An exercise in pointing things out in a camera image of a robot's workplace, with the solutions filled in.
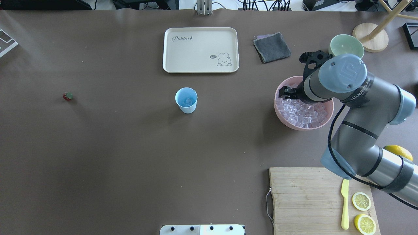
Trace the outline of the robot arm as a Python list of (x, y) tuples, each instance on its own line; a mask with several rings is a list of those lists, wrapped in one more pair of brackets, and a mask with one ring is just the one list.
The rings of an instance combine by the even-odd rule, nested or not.
[(357, 55), (305, 52), (299, 61), (305, 63), (302, 82), (294, 89), (280, 88), (279, 98), (306, 104), (336, 98), (343, 104), (330, 125), (323, 166), (417, 209), (417, 165), (376, 145), (387, 125), (398, 125), (412, 115), (415, 97), (368, 72)]

